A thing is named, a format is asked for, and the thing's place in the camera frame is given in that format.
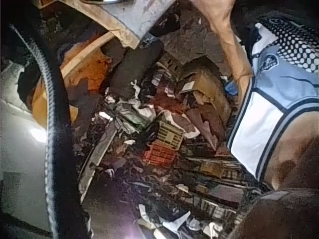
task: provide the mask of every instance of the polka dot pattern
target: polka dot pattern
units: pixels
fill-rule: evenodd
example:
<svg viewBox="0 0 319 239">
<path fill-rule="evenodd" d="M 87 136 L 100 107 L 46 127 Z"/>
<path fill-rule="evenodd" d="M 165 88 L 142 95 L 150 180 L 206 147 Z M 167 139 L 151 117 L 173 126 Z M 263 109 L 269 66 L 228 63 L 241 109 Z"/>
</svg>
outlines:
<svg viewBox="0 0 319 239">
<path fill-rule="evenodd" d="M 307 72 L 319 72 L 319 39 L 313 29 L 283 18 L 262 18 L 259 22 L 278 37 L 271 45 L 279 45 L 279 57 Z"/>
</svg>

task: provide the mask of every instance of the light blue jersey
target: light blue jersey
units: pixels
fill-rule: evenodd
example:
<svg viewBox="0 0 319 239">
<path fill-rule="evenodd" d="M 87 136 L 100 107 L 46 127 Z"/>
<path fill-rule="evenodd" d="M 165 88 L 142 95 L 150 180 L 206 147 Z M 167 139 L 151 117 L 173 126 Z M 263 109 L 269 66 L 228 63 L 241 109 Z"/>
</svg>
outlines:
<svg viewBox="0 0 319 239">
<path fill-rule="evenodd" d="M 254 77 L 228 147 L 263 180 L 288 125 L 302 113 L 319 111 L 319 40 L 311 29 L 283 18 L 261 19 L 252 31 Z"/>
</svg>

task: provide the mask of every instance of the logo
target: logo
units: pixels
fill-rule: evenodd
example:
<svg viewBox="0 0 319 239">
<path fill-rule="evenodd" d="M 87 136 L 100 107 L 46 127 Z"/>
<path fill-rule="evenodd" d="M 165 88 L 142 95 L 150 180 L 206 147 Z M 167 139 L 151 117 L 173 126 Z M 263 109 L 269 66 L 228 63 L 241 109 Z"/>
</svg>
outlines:
<svg viewBox="0 0 319 239">
<path fill-rule="evenodd" d="M 268 54 L 263 62 L 263 64 L 260 67 L 261 71 L 269 71 L 273 67 L 278 65 L 278 58 L 274 54 Z"/>
</svg>

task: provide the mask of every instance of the trash pile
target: trash pile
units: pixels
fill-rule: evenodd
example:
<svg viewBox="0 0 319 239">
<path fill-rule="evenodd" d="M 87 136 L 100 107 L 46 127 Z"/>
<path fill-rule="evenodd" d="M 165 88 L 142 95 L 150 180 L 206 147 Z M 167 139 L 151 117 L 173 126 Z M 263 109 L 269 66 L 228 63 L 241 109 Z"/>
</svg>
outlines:
<svg viewBox="0 0 319 239">
<path fill-rule="evenodd" d="M 156 238 L 226 238 L 261 190 L 226 148 L 236 98 L 218 68 L 207 58 L 180 66 L 164 53 L 130 85 L 130 99 L 109 86 L 92 120 L 98 127 L 105 112 L 118 129 L 93 167 L 98 177 L 122 184 L 121 201 Z"/>
</svg>

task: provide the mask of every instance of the orange plastic crate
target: orange plastic crate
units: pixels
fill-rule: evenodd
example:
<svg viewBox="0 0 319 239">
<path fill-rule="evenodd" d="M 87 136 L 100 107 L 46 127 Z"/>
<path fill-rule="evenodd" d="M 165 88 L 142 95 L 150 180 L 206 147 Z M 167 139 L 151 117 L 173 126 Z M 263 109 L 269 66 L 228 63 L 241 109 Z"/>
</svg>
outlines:
<svg viewBox="0 0 319 239">
<path fill-rule="evenodd" d="M 156 166 L 169 168 L 176 156 L 176 152 L 158 142 L 154 142 L 143 154 L 143 161 Z"/>
</svg>

